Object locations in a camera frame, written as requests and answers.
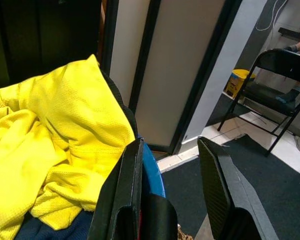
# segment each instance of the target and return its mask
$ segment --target yellow bucket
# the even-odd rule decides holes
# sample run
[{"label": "yellow bucket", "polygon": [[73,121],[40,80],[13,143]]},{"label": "yellow bucket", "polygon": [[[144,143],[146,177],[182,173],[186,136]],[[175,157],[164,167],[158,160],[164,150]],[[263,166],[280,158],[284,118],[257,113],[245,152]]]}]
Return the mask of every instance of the yellow bucket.
[{"label": "yellow bucket", "polygon": [[[244,83],[244,80],[248,76],[249,71],[245,69],[235,69],[232,71],[229,78],[228,84],[226,85],[225,92],[235,98]],[[250,80],[253,80],[256,77],[255,74],[252,74]]]}]

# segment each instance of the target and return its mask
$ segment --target folding chair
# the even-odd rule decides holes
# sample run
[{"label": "folding chair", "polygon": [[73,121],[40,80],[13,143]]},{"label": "folding chair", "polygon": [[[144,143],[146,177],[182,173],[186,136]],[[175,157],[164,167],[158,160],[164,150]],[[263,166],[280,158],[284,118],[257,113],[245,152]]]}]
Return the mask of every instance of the folding chair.
[{"label": "folding chair", "polygon": [[[278,113],[281,113],[281,114],[285,115],[286,117],[284,118],[284,120],[281,123],[278,124],[278,126],[273,131],[264,129],[264,128],[254,124],[253,122],[250,122],[238,115],[235,115],[236,117],[256,126],[257,128],[260,128],[260,129],[276,136],[276,140],[274,141],[274,143],[271,145],[271,147],[265,154],[266,156],[268,156],[270,154],[270,152],[272,151],[272,149],[277,144],[277,142],[280,140],[282,135],[288,129],[290,124],[293,122],[295,117],[300,112],[300,103],[296,104],[295,100],[288,102],[288,103],[282,103],[276,99],[276,96],[284,94],[283,92],[280,92],[271,87],[268,87],[266,85],[256,83],[256,82],[250,80],[250,77],[256,67],[271,71],[275,74],[279,74],[284,77],[287,77],[287,78],[290,78],[290,79],[300,82],[300,54],[297,54],[297,53],[294,53],[291,51],[287,51],[287,50],[283,50],[283,49],[272,49],[272,50],[268,50],[268,51],[261,53],[255,60],[248,76],[246,77],[246,79],[243,82],[243,85],[242,85],[240,91],[236,95],[230,108],[228,109],[227,113],[225,114],[224,118],[222,119],[222,122],[218,128],[218,131],[220,131],[220,129],[223,126],[223,124],[225,123],[228,115],[230,115],[230,114],[235,115],[234,114],[235,106],[237,104],[240,104],[240,103],[238,103],[238,100],[240,99],[241,96],[245,96],[246,98],[248,98],[258,104],[264,105]],[[273,122],[273,120],[271,120],[270,118],[268,118],[266,116],[263,116],[263,117]],[[279,133],[279,135],[275,134],[275,132],[283,125],[284,125],[284,127],[283,127],[282,131]]]}]

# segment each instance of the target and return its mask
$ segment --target yellow towel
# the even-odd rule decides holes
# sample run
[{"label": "yellow towel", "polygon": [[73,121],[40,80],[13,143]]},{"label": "yellow towel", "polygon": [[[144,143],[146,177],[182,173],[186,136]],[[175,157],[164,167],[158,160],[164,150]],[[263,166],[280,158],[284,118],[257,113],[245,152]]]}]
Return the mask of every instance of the yellow towel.
[{"label": "yellow towel", "polygon": [[0,238],[13,238],[27,211],[55,230],[93,211],[133,140],[94,55],[1,88]]}]

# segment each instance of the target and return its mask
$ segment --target person's hand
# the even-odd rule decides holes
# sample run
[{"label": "person's hand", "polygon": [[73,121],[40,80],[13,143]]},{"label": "person's hand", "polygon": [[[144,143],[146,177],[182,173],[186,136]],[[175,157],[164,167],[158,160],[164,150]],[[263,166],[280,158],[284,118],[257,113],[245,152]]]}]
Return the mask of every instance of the person's hand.
[{"label": "person's hand", "polygon": [[290,52],[297,53],[298,52],[298,47],[297,47],[297,45],[290,45],[290,46],[286,46],[284,48],[284,50],[288,50]]}]

